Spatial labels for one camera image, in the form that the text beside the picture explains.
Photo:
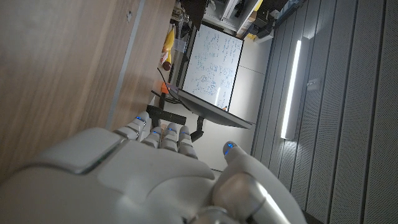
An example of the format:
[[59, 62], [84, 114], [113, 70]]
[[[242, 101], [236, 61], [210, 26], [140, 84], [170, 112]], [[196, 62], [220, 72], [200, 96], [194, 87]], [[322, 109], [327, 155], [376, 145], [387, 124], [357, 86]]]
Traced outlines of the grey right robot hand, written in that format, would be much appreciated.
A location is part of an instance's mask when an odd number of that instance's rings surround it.
[[41, 152], [1, 184], [2, 223], [305, 223], [278, 178], [235, 142], [226, 169], [199, 161], [187, 127], [139, 114]]

